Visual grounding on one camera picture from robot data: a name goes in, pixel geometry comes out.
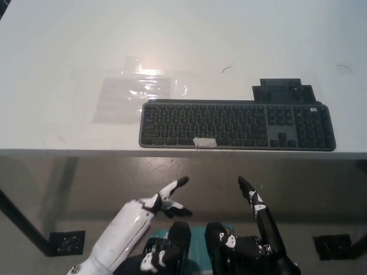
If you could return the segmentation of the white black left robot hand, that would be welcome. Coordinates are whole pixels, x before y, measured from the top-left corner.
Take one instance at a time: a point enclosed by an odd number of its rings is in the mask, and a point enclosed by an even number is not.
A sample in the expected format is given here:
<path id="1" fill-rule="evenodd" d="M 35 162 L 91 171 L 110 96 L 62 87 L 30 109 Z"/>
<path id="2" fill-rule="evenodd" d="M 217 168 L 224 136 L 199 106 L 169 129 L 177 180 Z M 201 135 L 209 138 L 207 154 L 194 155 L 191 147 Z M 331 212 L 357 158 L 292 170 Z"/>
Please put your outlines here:
<path id="1" fill-rule="evenodd" d="M 157 213 L 163 212 L 168 218 L 191 216 L 190 210 L 170 199 L 175 190 L 188 181 L 189 178 L 184 176 L 150 198 L 127 202 L 95 243 L 92 252 L 96 259 L 114 272 L 146 234 Z"/>

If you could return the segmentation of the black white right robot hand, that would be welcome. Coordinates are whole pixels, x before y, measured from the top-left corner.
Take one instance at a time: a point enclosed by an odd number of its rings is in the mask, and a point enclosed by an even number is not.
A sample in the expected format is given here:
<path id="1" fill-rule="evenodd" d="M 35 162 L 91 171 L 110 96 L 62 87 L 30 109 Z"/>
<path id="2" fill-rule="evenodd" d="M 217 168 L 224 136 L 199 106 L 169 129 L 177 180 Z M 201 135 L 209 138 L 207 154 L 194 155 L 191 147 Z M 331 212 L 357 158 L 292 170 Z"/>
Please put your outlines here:
<path id="1" fill-rule="evenodd" d="M 225 250 L 245 258 L 287 258 L 286 248 L 278 227 L 259 192 L 242 176 L 238 177 L 238 183 L 243 197 L 253 211 L 261 241 L 254 241 L 251 237 L 220 233 L 220 244 Z"/>

